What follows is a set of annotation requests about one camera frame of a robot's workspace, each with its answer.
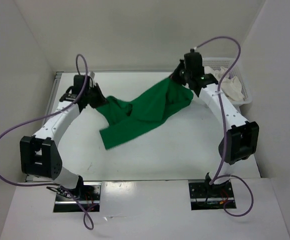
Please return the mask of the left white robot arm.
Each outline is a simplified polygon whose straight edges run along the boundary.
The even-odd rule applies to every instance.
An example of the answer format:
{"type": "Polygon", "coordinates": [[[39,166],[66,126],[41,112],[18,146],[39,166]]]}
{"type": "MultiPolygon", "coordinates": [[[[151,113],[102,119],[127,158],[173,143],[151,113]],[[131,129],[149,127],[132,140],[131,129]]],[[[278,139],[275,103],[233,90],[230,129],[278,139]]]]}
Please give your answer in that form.
{"type": "Polygon", "coordinates": [[[63,166],[58,145],[71,123],[80,115],[87,105],[92,108],[108,103],[97,83],[84,91],[80,100],[66,108],[74,101],[76,94],[67,89],[60,98],[56,114],[50,117],[41,129],[32,136],[24,136],[20,140],[21,170],[24,174],[41,177],[67,189],[67,194],[74,200],[81,199],[88,188],[84,186],[83,178],[72,173],[63,166]]]}

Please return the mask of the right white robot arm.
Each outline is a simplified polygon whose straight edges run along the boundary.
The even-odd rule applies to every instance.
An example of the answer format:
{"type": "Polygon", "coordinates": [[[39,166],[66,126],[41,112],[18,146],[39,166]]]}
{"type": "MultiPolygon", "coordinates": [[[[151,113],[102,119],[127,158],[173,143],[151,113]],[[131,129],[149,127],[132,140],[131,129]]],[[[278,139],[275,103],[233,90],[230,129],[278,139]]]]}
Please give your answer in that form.
{"type": "Polygon", "coordinates": [[[204,181],[205,193],[215,197],[234,173],[234,165],[256,152],[259,125],[248,121],[237,111],[219,88],[218,80],[213,74],[206,74],[202,65],[190,68],[181,59],[170,77],[180,85],[188,85],[223,127],[223,139],[218,145],[220,164],[215,173],[206,174],[204,181]]]}

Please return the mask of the green t shirt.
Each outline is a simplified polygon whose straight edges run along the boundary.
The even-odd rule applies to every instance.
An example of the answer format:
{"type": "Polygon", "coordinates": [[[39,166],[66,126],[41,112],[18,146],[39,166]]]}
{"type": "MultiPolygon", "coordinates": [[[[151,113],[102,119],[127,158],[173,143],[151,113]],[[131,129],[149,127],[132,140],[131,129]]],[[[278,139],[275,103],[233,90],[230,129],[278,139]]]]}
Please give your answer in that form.
{"type": "Polygon", "coordinates": [[[123,101],[114,96],[97,107],[108,122],[108,127],[99,131],[106,150],[131,141],[159,126],[180,110],[190,105],[192,91],[170,78],[156,83],[132,101],[123,101]]]}

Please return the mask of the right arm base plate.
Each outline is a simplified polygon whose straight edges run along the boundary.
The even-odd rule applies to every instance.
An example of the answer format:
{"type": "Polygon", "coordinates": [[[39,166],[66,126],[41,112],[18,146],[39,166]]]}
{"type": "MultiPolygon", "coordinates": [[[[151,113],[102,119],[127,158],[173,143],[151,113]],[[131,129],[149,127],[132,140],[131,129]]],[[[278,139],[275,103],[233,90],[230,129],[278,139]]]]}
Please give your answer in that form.
{"type": "Polygon", "coordinates": [[[236,209],[235,196],[230,181],[220,188],[208,190],[203,180],[188,182],[190,206],[192,211],[236,209]]]}

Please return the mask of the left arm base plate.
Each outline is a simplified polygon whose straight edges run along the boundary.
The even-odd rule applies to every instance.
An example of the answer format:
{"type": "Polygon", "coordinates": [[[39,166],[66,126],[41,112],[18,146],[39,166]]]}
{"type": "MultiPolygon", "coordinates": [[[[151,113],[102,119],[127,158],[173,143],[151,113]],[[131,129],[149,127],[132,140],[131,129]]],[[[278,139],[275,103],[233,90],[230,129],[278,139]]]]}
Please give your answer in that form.
{"type": "MultiPolygon", "coordinates": [[[[74,199],[59,187],[47,187],[50,191],[56,193],[53,212],[54,213],[74,213],[82,212],[74,199]]],[[[74,196],[82,207],[88,212],[100,211],[102,183],[97,181],[85,181],[84,190],[80,196],[74,196]]]]}

